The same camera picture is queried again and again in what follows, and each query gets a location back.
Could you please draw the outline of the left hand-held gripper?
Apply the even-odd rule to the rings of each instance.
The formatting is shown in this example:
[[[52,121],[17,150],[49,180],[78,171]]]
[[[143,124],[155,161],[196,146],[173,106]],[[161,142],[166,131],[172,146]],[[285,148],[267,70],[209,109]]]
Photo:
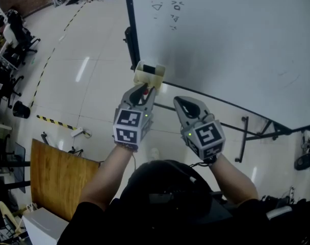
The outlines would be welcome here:
[[[138,84],[124,93],[121,104],[115,110],[114,140],[117,144],[136,152],[153,123],[152,110],[156,98],[155,87]]]

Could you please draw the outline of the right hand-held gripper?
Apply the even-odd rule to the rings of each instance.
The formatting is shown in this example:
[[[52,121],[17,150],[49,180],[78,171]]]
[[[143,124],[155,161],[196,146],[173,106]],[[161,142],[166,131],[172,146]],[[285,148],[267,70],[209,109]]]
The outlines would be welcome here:
[[[175,97],[173,103],[186,145],[203,162],[216,162],[226,141],[220,121],[214,119],[204,102],[195,98]]]

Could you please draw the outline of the person's left forearm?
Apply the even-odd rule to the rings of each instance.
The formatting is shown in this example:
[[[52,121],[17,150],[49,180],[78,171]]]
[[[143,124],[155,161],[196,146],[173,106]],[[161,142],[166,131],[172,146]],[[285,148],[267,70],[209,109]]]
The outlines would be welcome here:
[[[121,185],[124,171],[132,156],[133,151],[115,146],[97,173],[82,189],[80,203],[92,203],[106,210]]]

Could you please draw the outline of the person's right forearm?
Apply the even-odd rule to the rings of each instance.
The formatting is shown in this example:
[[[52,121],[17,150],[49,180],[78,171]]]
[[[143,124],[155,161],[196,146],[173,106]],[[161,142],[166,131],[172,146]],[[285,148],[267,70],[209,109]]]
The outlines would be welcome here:
[[[239,171],[228,159],[220,154],[217,160],[210,166],[220,190],[228,201],[235,205],[241,205],[249,200],[258,200],[258,192],[244,173]]]

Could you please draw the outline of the whiteboard on black stand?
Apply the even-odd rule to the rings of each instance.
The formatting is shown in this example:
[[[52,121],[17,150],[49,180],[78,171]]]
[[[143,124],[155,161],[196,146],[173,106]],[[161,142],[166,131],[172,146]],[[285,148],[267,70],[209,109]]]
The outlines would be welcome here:
[[[243,141],[310,131],[310,0],[126,0],[126,41],[164,83],[266,120]]]

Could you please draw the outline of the white box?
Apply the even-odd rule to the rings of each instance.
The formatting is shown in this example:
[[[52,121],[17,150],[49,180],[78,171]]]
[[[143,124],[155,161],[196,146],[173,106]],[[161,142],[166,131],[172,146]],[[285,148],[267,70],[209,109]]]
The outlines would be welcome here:
[[[32,245],[57,245],[69,224],[45,208],[24,215],[23,222]]]

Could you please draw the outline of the person's white shoe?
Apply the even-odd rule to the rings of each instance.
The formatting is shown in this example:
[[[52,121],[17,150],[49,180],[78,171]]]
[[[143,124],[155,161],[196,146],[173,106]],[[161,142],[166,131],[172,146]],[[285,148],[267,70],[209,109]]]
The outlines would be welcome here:
[[[156,161],[160,159],[160,153],[159,150],[157,148],[152,148],[149,152],[149,157],[148,160],[149,161]]]

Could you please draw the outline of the short yellow black tape strip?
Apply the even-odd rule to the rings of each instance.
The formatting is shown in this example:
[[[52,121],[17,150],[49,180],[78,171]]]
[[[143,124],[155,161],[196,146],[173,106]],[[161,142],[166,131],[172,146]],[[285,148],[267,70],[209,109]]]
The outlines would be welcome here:
[[[71,125],[64,124],[64,123],[62,123],[62,122],[60,122],[60,121],[53,120],[53,119],[47,118],[47,117],[42,116],[42,115],[36,115],[36,117],[37,117],[38,119],[40,119],[40,120],[45,121],[45,122],[48,122],[48,123],[51,123],[51,124],[55,124],[55,125],[59,125],[59,126],[68,128],[68,129],[73,130],[73,131],[78,129],[78,128],[73,127],[73,126],[71,126]]]

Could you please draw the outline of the long yellow black tape line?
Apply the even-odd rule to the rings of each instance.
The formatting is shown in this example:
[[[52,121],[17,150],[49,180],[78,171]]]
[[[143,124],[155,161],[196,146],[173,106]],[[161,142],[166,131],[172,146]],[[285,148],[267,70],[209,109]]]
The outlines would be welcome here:
[[[82,2],[82,5],[79,7],[79,9],[78,9],[77,12],[75,13],[75,15],[74,15],[74,16],[72,17],[72,19],[69,21],[69,23],[67,24],[67,26],[63,29],[63,32],[62,32],[63,35],[62,35],[61,38],[59,39],[58,44],[64,39],[64,37],[65,37],[66,34],[67,34],[67,30],[68,30],[70,24],[73,22],[73,20],[74,20],[75,17],[78,15],[78,13],[83,9],[83,7],[85,6],[85,4],[87,4],[87,3],[92,3],[92,2],[94,2],[94,1],[95,1],[95,0],[85,0],[85,1]],[[44,75],[45,69],[46,69],[46,67],[47,67],[47,65],[48,65],[48,63],[49,63],[51,57],[53,56],[53,54],[54,54],[56,48],[57,48],[57,46],[55,46],[55,47],[53,48],[53,50],[51,51],[49,57],[47,58],[47,60],[46,60],[46,62],[45,62],[45,65],[44,65],[44,67],[43,67],[43,69],[42,69],[42,72],[41,72],[41,74],[40,74],[40,76],[39,76],[39,80],[38,80],[38,83],[37,83],[37,85],[36,85],[36,89],[35,89],[35,91],[34,91],[33,97],[32,97],[32,99],[31,99],[31,101],[30,101],[30,104],[29,104],[29,108],[30,108],[30,109],[31,109],[31,108],[33,107],[33,105],[34,105],[34,102],[35,102],[35,100],[36,100],[36,95],[37,95],[37,93],[38,93],[38,89],[39,89],[39,86],[40,86],[42,77],[43,77],[43,75]]]

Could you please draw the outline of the wooden table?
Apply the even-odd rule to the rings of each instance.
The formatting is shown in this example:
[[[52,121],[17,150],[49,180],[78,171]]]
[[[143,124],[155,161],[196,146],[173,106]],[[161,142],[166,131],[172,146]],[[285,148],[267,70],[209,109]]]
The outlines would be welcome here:
[[[83,187],[95,175],[99,162],[32,140],[30,182],[32,202],[70,221]]]

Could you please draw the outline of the black round device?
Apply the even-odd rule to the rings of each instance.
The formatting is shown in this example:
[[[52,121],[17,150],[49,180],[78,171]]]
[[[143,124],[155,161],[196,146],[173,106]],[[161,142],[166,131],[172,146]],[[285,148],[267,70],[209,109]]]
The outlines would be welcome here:
[[[294,162],[294,169],[298,171],[310,169],[310,139],[303,141],[302,150],[303,154]]]

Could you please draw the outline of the silver metal tube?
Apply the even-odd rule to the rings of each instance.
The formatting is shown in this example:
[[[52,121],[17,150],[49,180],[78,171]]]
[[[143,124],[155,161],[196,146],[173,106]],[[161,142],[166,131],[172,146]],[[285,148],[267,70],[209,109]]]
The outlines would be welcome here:
[[[279,217],[283,214],[286,214],[286,213],[289,213],[289,212],[292,212],[292,207],[290,206],[283,206],[283,207],[280,207],[280,208],[275,208],[269,212],[266,213],[266,216],[269,220],[275,218],[275,217]]]

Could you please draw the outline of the person's black shirt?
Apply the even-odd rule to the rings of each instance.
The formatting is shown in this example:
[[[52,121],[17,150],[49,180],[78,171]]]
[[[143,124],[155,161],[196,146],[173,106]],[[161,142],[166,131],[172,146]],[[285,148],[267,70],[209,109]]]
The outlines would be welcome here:
[[[283,219],[268,219],[263,202],[248,200],[229,219],[203,225],[151,222],[119,200],[107,210],[78,205],[58,245],[310,245],[310,202]]]

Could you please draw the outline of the black monitor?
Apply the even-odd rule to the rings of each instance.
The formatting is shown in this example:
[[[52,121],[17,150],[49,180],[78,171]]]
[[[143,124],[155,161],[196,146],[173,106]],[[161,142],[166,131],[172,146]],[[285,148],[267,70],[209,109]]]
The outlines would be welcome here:
[[[25,162],[25,148],[19,145],[17,142],[15,143],[13,159],[14,161],[18,161],[18,162]],[[20,182],[25,181],[24,172],[25,172],[25,168],[23,166],[13,168],[13,176],[15,179],[15,183],[20,183]]]

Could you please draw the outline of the cream plastic chair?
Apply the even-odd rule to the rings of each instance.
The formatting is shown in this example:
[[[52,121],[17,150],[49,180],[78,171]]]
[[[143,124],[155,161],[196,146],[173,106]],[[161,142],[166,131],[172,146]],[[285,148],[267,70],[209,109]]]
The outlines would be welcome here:
[[[8,231],[7,234],[10,234],[12,237],[17,237],[26,231],[25,227],[22,225],[22,216],[26,208],[11,212],[7,205],[0,201],[0,211],[5,223],[5,228]]]

